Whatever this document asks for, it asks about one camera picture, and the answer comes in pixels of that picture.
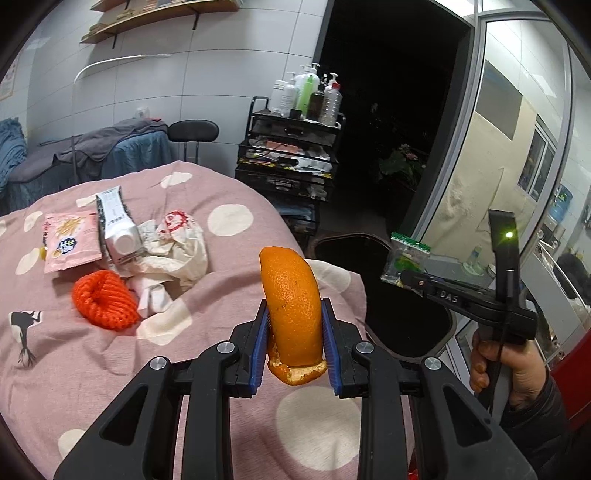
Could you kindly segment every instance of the orange mesh netting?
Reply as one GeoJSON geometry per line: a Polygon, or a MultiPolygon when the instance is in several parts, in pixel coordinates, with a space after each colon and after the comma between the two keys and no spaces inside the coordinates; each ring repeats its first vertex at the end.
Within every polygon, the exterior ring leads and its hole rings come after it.
{"type": "Polygon", "coordinates": [[[99,270],[74,283],[72,301],[90,323],[123,330],[139,320],[138,303],[119,275],[99,270]]]}

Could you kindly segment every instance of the metal bolt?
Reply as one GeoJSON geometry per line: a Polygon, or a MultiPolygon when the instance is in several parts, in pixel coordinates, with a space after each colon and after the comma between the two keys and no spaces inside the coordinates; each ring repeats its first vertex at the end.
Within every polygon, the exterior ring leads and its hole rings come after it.
{"type": "Polygon", "coordinates": [[[150,360],[152,370],[162,370],[164,367],[166,367],[166,359],[163,356],[156,356],[150,360]]]}
{"type": "Polygon", "coordinates": [[[441,360],[430,356],[429,358],[425,359],[425,367],[429,370],[439,370],[441,368],[441,360]]]}
{"type": "Polygon", "coordinates": [[[355,348],[359,353],[371,353],[374,351],[374,346],[369,342],[359,342],[355,345],[355,348]]]}
{"type": "Polygon", "coordinates": [[[220,353],[232,353],[234,351],[234,344],[232,342],[222,342],[217,346],[217,351],[220,353]]]}

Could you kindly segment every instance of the lamp pole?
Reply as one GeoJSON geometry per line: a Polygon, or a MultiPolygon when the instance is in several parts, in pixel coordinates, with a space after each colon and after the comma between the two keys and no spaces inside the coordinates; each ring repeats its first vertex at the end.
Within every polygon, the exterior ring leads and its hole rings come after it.
{"type": "Polygon", "coordinates": [[[80,78],[86,70],[91,67],[95,67],[97,65],[102,65],[104,63],[110,63],[112,61],[120,61],[120,60],[143,60],[143,59],[164,59],[170,57],[170,53],[155,53],[155,54],[141,54],[141,55],[130,55],[128,57],[117,57],[115,59],[107,59],[96,61],[84,67],[81,71],[78,72],[76,77],[74,77],[74,82],[72,82],[72,166],[74,169],[74,184],[78,185],[78,165],[76,165],[76,146],[74,145],[74,129],[75,129],[75,122],[74,122],[74,101],[76,99],[76,82],[80,78]]]}

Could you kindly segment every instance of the pink bedspread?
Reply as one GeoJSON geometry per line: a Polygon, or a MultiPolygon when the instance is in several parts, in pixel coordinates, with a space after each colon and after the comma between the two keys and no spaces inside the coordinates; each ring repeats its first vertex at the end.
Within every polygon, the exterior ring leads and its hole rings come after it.
{"type": "MultiPolygon", "coordinates": [[[[47,196],[0,219],[0,412],[23,451],[48,479],[84,431],[152,357],[195,358],[254,319],[263,298],[259,251],[299,248],[274,208],[242,183],[194,164],[174,164],[47,196]],[[114,333],[72,305],[73,283],[97,266],[43,274],[43,216],[88,208],[93,194],[120,184],[134,220],[191,214],[204,230],[207,275],[170,309],[114,333]],[[35,356],[19,363],[22,347],[35,356]]],[[[337,318],[362,329],[365,292],[356,274],[312,261],[322,297],[337,318]]],[[[334,396],[327,375],[288,387],[265,369],[252,400],[231,401],[237,480],[356,476],[359,404],[334,396]]],[[[179,439],[184,429],[181,426],[179,439]]],[[[177,458],[181,448],[177,448],[177,458]]]]}

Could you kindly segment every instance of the blue towel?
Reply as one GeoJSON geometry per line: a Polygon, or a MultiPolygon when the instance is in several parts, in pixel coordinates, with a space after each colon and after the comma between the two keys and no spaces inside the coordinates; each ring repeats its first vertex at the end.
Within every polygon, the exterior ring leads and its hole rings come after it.
{"type": "Polygon", "coordinates": [[[0,196],[8,183],[10,172],[27,158],[27,142],[18,120],[0,121],[0,196]]]}

